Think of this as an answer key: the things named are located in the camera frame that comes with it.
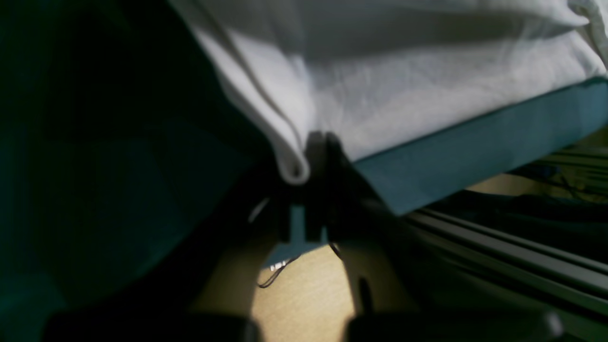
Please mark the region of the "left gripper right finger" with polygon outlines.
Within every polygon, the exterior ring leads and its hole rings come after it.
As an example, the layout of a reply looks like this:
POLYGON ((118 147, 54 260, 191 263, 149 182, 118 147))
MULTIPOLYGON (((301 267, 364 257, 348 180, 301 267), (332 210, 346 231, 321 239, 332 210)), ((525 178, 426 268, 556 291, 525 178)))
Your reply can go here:
POLYGON ((508 302, 454 270, 385 201, 333 133, 316 134, 316 205, 355 314, 347 342, 560 342, 553 311, 508 302))

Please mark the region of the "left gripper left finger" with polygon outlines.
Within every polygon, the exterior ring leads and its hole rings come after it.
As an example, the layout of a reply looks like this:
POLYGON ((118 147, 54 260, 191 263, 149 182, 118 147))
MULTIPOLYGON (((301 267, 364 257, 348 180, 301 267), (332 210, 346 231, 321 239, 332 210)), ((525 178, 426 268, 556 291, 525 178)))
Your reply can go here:
POLYGON ((258 275, 289 236, 300 191, 241 181, 161 262, 117 293, 54 314, 45 342, 262 342, 251 318, 258 275))

